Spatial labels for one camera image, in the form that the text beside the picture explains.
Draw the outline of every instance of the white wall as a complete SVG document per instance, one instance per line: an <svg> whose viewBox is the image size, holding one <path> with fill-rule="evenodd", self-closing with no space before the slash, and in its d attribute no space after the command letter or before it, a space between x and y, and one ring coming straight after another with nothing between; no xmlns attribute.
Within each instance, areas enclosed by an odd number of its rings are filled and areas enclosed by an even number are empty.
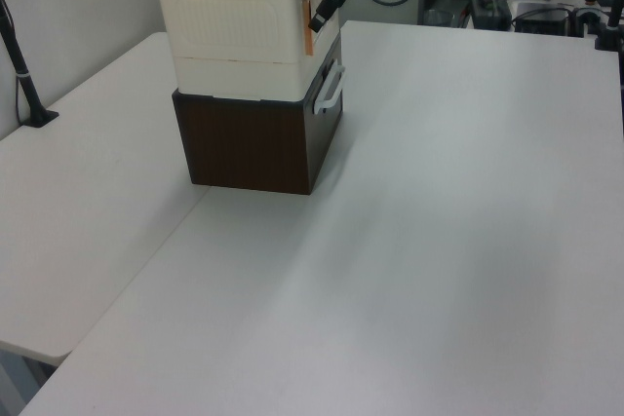
<svg viewBox="0 0 624 416"><path fill-rule="evenodd" d="M155 31L158 0L7 0L19 45L48 106ZM0 138L16 127L15 71L0 43ZM27 114L23 95L22 116Z"/></svg>

